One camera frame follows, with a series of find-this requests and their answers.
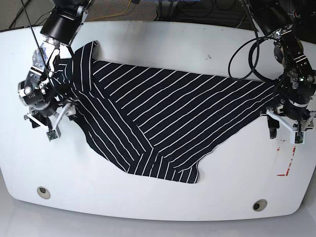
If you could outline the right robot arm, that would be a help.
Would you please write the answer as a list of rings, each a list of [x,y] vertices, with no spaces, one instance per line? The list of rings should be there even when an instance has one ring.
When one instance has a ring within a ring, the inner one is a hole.
[[[78,101],[69,95],[69,86],[52,82],[60,61],[60,47],[65,46],[74,55],[71,44],[93,3],[92,0],[53,1],[54,8],[40,32],[44,40],[37,44],[26,79],[18,84],[18,97],[29,107],[24,119],[30,120],[33,128],[43,128],[50,141],[60,138],[58,124],[64,116],[74,118]]]

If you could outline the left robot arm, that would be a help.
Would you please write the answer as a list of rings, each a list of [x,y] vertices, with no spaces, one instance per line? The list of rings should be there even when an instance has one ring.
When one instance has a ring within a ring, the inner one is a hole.
[[[289,15],[277,0],[243,0],[243,8],[253,30],[260,28],[263,36],[255,33],[254,43],[248,53],[250,73],[273,86],[275,106],[267,107],[270,138],[277,136],[277,129],[283,125],[290,132],[290,143],[304,144],[306,133],[313,129],[315,111],[308,110],[308,104],[316,93],[316,72],[312,69],[300,40],[292,30]],[[277,79],[269,79],[257,70],[260,45],[266,40],[274,42],[274,56],[283,66],[283,73]]]

